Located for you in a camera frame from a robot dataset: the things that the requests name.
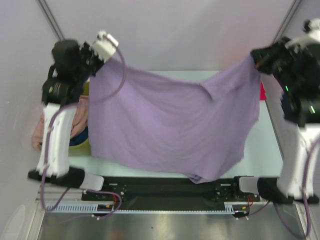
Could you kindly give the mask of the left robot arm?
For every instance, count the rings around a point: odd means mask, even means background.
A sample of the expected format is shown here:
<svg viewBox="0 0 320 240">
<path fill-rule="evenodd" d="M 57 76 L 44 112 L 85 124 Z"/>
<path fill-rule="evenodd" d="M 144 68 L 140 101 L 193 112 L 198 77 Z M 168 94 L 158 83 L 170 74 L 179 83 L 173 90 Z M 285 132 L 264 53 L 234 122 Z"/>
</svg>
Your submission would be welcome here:
<svg viewBox="0 0 320 240">
<path fill-rule="evenodd" d="M 103 66 L 115 50 L 103 40 L 79 45 L 74 39 L 55 43 L 54 60 L 42 86 L 44 131 L 41 155 L 36 169 L 28 178 L 57 186 L 93 190 L 100 200 L 110 196 L 111 188 L 104 178 L 71 167 L 69 163 L 70 133 L 84 84 Z"/>
</svg>

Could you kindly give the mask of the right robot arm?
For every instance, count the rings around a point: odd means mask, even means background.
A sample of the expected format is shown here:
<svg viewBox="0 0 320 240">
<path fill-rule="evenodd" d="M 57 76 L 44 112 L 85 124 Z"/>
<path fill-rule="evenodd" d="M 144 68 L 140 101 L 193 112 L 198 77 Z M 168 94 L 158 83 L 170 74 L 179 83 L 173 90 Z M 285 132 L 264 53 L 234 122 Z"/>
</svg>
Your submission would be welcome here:
<svg viewBox="0 0 320 240">
<path fill-rule="evenodd" d="M 230 188 L 242 201 L 257 194 L 275 204 L 294 201 L 317 205 L 314 173 L 320 152 L 320 61 L 313 53 L 320 41 L 314 37 L 290 39 L 251 51 L 256 69 L 273 75 L 281 86 L 281 108 L 287 130 L 283 166 L 278 177 L 241 176 Z"/>
</svg>

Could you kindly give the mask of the purple t shirt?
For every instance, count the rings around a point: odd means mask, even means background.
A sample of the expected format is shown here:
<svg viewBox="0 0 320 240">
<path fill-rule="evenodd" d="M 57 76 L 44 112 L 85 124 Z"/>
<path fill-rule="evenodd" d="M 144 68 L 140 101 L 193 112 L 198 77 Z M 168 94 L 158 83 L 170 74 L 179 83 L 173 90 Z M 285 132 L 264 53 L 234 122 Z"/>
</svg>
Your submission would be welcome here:
<svg viewBox="0 0 320 240">
<path fill-rule="evenodd" d="M 166 77 L 109 60 L 89 82 L 91 155 L 211 182 L 244 157 L 260 113 L 250 55 L 201 80 Z"/>
</svg>

